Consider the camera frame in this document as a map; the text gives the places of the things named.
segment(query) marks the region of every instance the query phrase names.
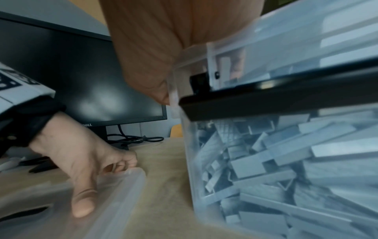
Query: monitor stand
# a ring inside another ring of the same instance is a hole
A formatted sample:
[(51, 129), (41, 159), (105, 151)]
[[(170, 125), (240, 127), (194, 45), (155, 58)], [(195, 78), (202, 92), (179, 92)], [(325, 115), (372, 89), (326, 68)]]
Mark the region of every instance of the monitor stand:
[[(89, 127), (89, 129), (92, 130), (95, 134), (97, 134), (98, 137), (100, 137), (104, 141), (107, 141), (106, 126)], [(121, 146), (121, 144), (122, 143), (115, 143), (111, 145), (119, 149), (129, 150), (128, 146)]]

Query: clear plastic box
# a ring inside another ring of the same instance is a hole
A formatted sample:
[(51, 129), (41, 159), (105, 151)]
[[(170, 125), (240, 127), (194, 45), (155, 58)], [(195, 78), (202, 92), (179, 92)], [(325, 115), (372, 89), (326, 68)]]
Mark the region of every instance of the clear plastic box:
[(377, 7), (300, 0), (182, 55), (170, 100), (202, 222), (378, 238)]
[(71, 213), (71, 183), (42, 184), (0, 198), (0, 238), (118, 239), (145, 182), (140, 168), (98, 179), (94, 212), (76, 219)]

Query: wooden desk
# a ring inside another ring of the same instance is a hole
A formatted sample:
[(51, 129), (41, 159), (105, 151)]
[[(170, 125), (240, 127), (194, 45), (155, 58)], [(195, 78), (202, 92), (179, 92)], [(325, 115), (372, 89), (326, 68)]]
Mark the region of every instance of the wooden desk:
[[(231, 231), (200, 224), (193, 211), (183, 138), (130, 147), (146, 172), (145, 187), (124, 230), (125, 239), (244, 239)], [(27, 170), (0, 176), (0, 196), (39, 183), (64, 182), (59, 169)]]

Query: cable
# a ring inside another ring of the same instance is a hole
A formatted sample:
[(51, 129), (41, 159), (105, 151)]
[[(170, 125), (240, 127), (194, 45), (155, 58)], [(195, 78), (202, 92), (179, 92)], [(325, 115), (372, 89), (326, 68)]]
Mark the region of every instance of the cable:
[(132, 136), (132, 135), (125, 135), (122, 131), (121, 125), (118, 124), (118, 129), (120, 133), (112, 133), (108, 134), (107, 136), (121, 136), (124, 137), (124, 139), (119, 140), (107, 140), (109, 144), (114, 143), (122, 143), (122, 146), (130, 145), (130, 144), (140, 144), (143, 142), (161, 142), (164, 140), (164, 137), (146, 137), (146, 136)]

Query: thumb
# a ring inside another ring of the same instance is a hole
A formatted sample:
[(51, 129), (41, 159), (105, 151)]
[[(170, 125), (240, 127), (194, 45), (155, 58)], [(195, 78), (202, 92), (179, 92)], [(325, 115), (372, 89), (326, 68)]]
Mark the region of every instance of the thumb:
[(72, 213), (80, 218), (90, 214), (96, 207), (96, 171), (93, 168), (77, 170), (77, 175), (72, 177), (74, 192), (72, 196)]

